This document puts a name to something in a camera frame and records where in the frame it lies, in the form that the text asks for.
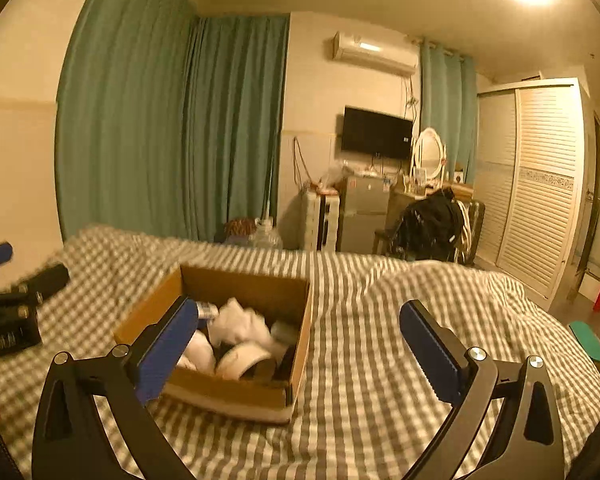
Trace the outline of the white knit glove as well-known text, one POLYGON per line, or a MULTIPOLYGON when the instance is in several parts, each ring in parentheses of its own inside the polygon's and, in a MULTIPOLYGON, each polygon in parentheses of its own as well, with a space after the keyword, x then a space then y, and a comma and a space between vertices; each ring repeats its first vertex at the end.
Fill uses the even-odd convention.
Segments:
POLYGON ((272 336, 264 317, 251 308, 243 308, 236 298, 230 298, 219 308, 219 315, 208 324, 208 338, 214 348, 256 342, 271 352, 277 362, 283 361, 288 350, 286 344, 272 336))

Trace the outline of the green slipper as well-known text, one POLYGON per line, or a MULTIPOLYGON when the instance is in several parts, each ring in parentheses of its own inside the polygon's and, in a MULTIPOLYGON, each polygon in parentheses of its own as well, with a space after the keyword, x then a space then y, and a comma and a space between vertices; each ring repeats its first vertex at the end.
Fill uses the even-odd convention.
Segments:
POLYGON ((600 362, 600 338, 591 326, 582 321, 573 321, 568 324, 568 328, 590 359, 600 362))

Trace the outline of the white cream tube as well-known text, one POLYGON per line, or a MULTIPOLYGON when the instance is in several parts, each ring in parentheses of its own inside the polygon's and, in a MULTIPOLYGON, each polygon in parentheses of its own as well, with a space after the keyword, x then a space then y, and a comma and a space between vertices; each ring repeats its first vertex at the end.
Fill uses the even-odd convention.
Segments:
POLYGON ((209 322, 214 320, 219 315, 219 308, 211 302, 197 301, 196 307, 198 318, 200 320, 209 322))

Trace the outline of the white air conditioner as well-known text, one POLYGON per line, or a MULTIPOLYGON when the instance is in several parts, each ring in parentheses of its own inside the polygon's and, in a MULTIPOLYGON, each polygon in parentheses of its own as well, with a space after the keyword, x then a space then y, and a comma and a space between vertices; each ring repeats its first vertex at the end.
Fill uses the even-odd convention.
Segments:
POLYGON ((418 67, 418 54, 409 47, 383 44, 344 32, 337 32, 332 40, 332 59, 403 77, 414 75, 418 67))

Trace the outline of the white suitcase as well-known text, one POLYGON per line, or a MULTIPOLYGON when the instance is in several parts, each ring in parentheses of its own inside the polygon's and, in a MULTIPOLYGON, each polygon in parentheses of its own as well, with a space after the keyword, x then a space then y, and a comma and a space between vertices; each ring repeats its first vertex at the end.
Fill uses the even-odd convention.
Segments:
POLYGON ((334 252, 337 246, 340 197, 306 190, 302 194, 299 246, 308 252, 334 252))

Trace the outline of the white louvered wardrobe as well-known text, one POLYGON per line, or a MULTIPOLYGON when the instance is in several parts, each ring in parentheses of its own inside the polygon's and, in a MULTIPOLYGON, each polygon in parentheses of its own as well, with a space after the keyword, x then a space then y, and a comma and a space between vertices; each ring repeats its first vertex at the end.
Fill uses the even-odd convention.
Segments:
POLYGON ((591 173, 593 112, 576 78, 501 84, 478 95, 476 261, 549 309, 574 268, 591 173))

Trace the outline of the small green curtain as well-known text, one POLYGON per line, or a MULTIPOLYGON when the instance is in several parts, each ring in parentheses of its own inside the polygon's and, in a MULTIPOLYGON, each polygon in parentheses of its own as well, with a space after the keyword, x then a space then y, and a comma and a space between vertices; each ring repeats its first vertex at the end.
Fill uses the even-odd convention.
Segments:
POLYGON ((474 59, 425 39, 420 44, 420 128, 434 128, 446 148, 445 170, 464 172, 473 184, 478 138, 478 89, 474 59))

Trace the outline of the silver mini fridge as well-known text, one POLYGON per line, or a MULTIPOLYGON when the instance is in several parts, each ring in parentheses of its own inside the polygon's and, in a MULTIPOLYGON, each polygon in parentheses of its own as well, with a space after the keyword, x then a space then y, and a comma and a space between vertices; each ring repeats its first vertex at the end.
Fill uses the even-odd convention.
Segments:
POLYGON ((338 184, 338 190, 338 250, 352 254, 371 254, 375 232, 385 227, 390 182, 380 177, 354 174, 345 177, 338 184))

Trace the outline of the black wall television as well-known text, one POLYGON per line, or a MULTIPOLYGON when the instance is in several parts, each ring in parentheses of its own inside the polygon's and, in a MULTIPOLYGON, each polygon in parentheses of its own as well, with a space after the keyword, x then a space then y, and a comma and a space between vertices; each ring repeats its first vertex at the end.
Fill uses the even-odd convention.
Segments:
POLYGON ((346 106, 340 146, 343 151, 407 160, 412 154, 409 119, 346 106))

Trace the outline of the grey checkered bed cover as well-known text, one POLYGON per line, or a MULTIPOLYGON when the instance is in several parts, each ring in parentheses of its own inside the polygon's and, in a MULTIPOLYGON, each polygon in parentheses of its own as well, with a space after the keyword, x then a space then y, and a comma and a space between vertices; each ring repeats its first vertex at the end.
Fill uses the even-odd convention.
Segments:
POLYGON ((399 479, 442 425, 440 402, 399 328, 420 300, 468 346, 518 362, 536 354, 554 387, 567 460, 600 421, 600 373, 556 318, 508 276, 440 262, 250 249, 94 226, 56 259, 69 285, 42 307, 42 344, 0 359, 1 432, 31 468, 38 401, 54 355, 102 356, 112 334, 177 266, 303 278, 313 315, 306 374, 287 425, 240 422, 171 398, 148 408, 201 479, 399 479))

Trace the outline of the clear water jug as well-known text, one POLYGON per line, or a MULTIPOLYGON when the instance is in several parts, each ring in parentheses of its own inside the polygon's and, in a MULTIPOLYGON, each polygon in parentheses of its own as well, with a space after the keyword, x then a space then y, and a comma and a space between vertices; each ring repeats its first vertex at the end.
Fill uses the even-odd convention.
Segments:
POLYGON ((250 236, 252 247, 265 249, 280 249, 283 247, 283 240, 277 232, 271 217, 257 219, 254 225, 256 229, 250 236))

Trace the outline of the white oval vanity mirror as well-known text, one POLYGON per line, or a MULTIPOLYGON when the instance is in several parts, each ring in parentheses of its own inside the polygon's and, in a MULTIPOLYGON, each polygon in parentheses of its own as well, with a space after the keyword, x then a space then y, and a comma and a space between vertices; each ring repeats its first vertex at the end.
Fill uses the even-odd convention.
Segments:
POLYGON ((413 148, 413 176, 422 182, 441 179, 446 164, 446 148, 437 130, 427 127, 419 133, 413 148))

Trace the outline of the black jacket on chair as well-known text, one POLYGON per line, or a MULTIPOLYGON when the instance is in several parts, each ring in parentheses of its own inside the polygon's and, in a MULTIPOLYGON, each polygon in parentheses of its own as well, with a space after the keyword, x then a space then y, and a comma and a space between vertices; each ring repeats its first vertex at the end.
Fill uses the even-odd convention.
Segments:
POLYGON ((452 261, 464 223, 452 190, 437 190, 405 208, 393 235, 391 255, 405 260, 452 261))

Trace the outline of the brown patterned cushion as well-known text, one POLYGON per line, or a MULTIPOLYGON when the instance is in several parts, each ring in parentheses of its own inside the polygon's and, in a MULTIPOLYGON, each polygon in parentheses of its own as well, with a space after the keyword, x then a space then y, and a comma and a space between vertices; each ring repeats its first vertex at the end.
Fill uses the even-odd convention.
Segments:
POLYGON ((224 244, 248 246, 251 235, 256 232, 256 220, 237 218, 224 224, 224 244))

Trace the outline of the clear tape roll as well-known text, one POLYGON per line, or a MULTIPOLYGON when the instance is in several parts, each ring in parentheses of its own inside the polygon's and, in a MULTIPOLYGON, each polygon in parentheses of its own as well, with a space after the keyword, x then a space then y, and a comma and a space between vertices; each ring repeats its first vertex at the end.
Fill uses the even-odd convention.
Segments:
POLYGON ((226 380, 260 380, 268 382, 276 371, 271 352, 252 341, 236 344, 216 364, 215 375, 226 380))

